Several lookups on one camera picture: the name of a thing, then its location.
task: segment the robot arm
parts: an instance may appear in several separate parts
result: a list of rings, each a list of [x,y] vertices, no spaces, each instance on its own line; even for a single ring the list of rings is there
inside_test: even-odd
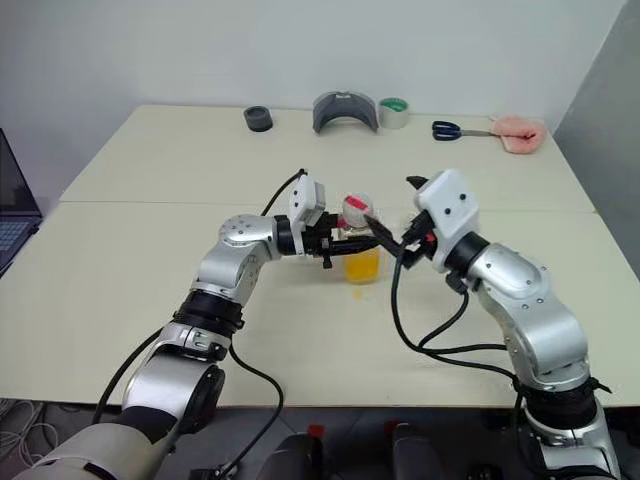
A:
[[[337,215],[324,212],[324,190],[303,175],[289,218],[239,215],[219,230],[191,290],[132,376],[122,413],[91,425],[50,452],[20,480],[138,480],[152,478],[177,438],[212,419],[224,384],[217,363],[244,325],[242,308],[260,269],[285,255],[324,258],[373,248],[372,237],[334,240]]]
[[[460,174],[440,172],[430,180],[408,179],[419,210],[404,244],[405,267],[423,256],[440,273],[450,272],[476,292],[500,325],[526,400],[525,413],[547,469],[590,466],[620,478],[602,406],[593,394],[587,340],[571,311],[551,288],[548,269],[478,235],[478,204]],[[368,219],[392,254],[398,245],[375,219]]]

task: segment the white wall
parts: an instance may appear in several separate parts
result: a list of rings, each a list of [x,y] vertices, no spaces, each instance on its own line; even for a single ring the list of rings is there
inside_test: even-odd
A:
[[[353,89],[554,129],[623,3],[0,0],[0,125],[42,203],[143,102],[308,108]]]

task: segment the laptop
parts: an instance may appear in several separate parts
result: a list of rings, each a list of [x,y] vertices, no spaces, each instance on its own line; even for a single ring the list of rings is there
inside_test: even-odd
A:
[[[40,222],[42,213],[0,128],[0,277]]]

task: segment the laptop keyboard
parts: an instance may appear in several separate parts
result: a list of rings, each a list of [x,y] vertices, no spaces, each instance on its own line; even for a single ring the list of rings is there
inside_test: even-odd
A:
[[[28,226],[29,222],[9,222],[6,220],[0,222],[0,252],[9,251],[16,239]]]

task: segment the floor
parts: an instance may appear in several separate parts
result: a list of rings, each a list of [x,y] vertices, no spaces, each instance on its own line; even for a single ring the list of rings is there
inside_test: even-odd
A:
[[[235,479],[255,479],[266,457],[284,438],[305,432],[312,424],[326,428],[323,437],[326,478],[390,479],[385,424],[397,421],[408,421],[430,436],[447,480],[467,479],[469,466],[483,463],[500,466],[505,479],[532,478],[517,459],[513,433],[509,429],[488,429],[487,412],[492,416],[504,415],[504,411],[479,409],[288,408],[248,454]],[[50,405],[47,421],[56,426],[63,440],[88,425],[91,414],[90,409],[70,413]],[[166,458],[156,479],[186,480],[189,469],[210,468],[229,461],[270,415],[271,410],[263,408],[220,409],[206,429],[178,441],[175,453]],[[5,423],[3,429],[12,428],[9,420]],[[622,432],[612,431],[612,435],[620,463],[626,466],[630,477],[639,479],[640,449],[630,447]],[[47,451],[42,432],[37,428],[29,445],[33,452]],[[0,464],[0,479],[12,478],[24,468],[14,451]]]

